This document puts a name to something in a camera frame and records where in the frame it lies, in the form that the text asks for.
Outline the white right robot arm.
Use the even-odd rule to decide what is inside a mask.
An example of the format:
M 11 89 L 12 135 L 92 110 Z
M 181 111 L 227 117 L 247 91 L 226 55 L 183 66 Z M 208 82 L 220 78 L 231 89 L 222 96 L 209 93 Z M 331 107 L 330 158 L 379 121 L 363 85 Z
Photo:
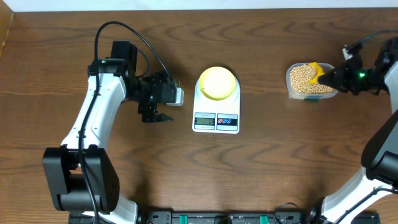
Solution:
M 389 94 L 392 114 L 366 144 L 361 168 L 335 193 L 320 200 L 307 223 L 351 223 L 379 199 L 397 193 L 397 38 L 383 42 L 373 68 L 363 68 L 361 41 L 343 48 L 345 61 L 318 77 L 318 83 L 358 95 Z

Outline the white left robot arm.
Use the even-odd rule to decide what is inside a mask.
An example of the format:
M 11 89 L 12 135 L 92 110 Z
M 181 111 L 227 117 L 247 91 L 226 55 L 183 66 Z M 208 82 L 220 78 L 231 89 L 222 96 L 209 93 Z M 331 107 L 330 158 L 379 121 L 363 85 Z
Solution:
M 145 123 L 170 121 L 157 104 L 183 105 L 184 92 L 166 72 L 138 78 L 136 60 L 104 58 L 88 68 L 88 90 L 75 124 L 59 147 L 43 156 L 53 205 L 81 212 L 88 223 L 138 223 L 136 202 L 120 193 L 118 175 L 108 157 L 110 132 L 125 99 L 139 104 Z

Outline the yellow plastic scoop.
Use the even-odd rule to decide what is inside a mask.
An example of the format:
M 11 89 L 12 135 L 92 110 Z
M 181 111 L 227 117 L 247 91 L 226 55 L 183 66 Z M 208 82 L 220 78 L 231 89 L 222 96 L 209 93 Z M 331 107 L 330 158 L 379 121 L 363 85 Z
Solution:
M 309 83 L 309 84 L 318 83 L 318 78 L 325 74 L 324 70 L 316 62 L 309 63 L 308 66 L 311 66 L 311 67 L 313 67 L 315 69 L 315 76 L 310 81 L 308 81 L 307 83 Z

